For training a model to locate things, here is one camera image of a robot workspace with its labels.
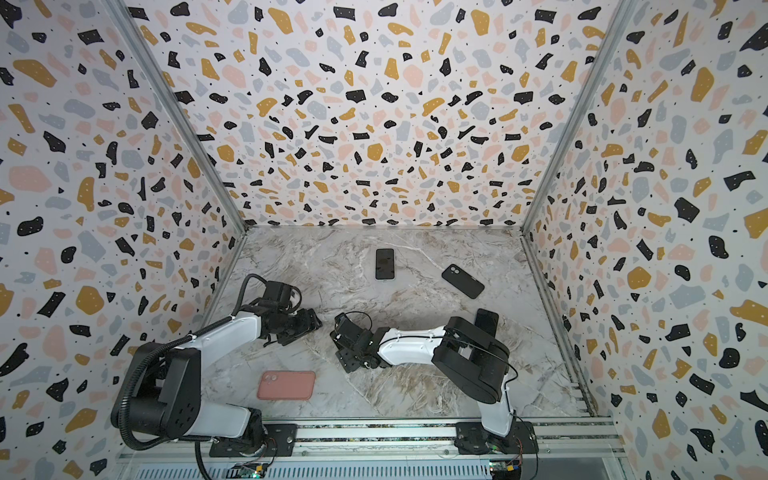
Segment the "pink phone case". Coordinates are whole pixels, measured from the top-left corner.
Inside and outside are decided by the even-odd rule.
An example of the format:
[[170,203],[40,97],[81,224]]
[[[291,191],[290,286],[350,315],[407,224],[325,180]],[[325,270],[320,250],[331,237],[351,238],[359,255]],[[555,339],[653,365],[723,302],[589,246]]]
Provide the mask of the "pink phone case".
[[312,371],[265,371],[257,398],[265,401],[306,401],[314,391],[316,374]]

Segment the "purple edged phone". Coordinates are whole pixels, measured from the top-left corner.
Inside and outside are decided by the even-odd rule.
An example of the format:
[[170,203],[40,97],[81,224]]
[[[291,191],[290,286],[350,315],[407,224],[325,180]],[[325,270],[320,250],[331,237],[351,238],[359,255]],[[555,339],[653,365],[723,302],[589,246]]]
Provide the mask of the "purple edged phone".
[[395,278],[395,251],[381,248],[375,252],[375,279],[393,280]]

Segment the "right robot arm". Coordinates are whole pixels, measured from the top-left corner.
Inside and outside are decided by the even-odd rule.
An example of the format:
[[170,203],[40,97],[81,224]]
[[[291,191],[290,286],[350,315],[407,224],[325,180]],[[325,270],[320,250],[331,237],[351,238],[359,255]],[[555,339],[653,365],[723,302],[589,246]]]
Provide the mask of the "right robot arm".
[[436,367],[478,403],[483,429],[504,438],[515,418],[508,387],[517,371],[509,363],[509,349],[496,338],[499,320],[497,313],[479,309],[472,322],[454,316],[446,325],[428,330],[373,331],[342,313],[335,318],[330,338],[347,373],[410,364]]

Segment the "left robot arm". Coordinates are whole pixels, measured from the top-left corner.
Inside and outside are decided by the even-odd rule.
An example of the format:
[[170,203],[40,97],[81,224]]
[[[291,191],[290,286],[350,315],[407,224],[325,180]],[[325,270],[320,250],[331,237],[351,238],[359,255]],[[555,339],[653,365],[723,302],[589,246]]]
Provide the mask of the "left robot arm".
[[254,278],[264,287],[261,296],[245,301],[247,288],[242,286],[228,316],[179,339],[148,342],[136,350],[110,417],[127,447],[144,451],[175,440],[216,439],[251,454],[267,446],[261,412],[203,400],[202,374],[243,345],[262,340],[286,346],[320,329],[322,322],[302,307],[297,287]]

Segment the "black phone case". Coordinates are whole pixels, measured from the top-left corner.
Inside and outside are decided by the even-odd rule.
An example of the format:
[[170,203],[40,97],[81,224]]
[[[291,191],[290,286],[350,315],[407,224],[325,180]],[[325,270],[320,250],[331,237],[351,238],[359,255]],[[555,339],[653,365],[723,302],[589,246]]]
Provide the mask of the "black phone case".
[[476,299],[485,290],[482,282],[456,264],[450,264],[441,273],[441,277],[470,299]]

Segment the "blue edged phone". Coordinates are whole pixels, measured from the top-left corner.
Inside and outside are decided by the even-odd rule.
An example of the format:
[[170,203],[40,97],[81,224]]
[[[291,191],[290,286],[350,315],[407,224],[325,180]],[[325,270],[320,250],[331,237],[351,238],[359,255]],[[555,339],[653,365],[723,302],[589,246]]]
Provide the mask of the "blue edged phone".
[[498,329],[499,319],[498,313],[479,308],[476,312],[475,326],[494,337]]

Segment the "left circuit board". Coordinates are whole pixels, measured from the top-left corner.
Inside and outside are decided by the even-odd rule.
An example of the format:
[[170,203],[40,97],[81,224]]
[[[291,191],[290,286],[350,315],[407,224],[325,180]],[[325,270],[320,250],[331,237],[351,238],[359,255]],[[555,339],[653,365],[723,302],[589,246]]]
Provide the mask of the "left circuit board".
[[226,479],[263,479],[268,471],[267,463],[240,463],[226,471]]

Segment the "circuit board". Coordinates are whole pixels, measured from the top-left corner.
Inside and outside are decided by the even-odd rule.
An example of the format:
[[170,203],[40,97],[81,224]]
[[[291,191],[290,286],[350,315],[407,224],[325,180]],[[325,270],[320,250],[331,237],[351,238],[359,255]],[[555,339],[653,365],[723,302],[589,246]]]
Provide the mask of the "circuit board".
[[240,463],[226,471],[226,479],[263,479],[268,471],[267,463]]
[[521,461],[519,459],[490,461],[489,472],[492,480],[520,480]]

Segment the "right circuit board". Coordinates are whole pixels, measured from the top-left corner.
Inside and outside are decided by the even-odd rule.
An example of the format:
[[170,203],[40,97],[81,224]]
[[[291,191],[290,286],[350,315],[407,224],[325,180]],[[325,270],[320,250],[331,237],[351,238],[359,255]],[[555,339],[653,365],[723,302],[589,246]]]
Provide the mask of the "right circuit board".
[[492,480],[520,480],[521,461],[519,459],[490,461],[489,472]]

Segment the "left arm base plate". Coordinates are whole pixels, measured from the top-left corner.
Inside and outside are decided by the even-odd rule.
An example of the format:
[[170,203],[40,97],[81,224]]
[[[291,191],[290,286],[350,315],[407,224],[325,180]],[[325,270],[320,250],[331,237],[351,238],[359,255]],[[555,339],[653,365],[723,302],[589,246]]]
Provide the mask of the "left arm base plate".
[[220,438],[209,450],[212,458],[257,459],[290,457],[297,439],[298,425],[268,423],[248,427],[240,438]]

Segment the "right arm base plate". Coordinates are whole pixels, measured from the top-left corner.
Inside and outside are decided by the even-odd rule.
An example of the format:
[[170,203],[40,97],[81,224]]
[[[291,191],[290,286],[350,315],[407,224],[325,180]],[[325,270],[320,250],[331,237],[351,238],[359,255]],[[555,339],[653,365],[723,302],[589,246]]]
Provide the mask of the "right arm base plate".
[[480,422],[459,422],[455,425],[455,433],[454,446],[462,455],[539,453],[532,423],[520,419],[512,422],[506,436],[489,433]]

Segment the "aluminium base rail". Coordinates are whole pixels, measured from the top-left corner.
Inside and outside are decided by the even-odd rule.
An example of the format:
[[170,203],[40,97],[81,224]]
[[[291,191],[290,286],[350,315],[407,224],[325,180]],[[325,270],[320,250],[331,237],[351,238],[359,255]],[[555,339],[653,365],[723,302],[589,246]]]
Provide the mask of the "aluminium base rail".
[[469,418],[311,419],[298,425],[290,457],[212,458],[201,448],[213,479],[240,463],[267,463],[263,479],[491,479],[489,462],[519,459],[521,479],[631,479],[634,474],[614,423],[601,417],[520,419],[531,422],[538,454],[462,455],[455,425]]

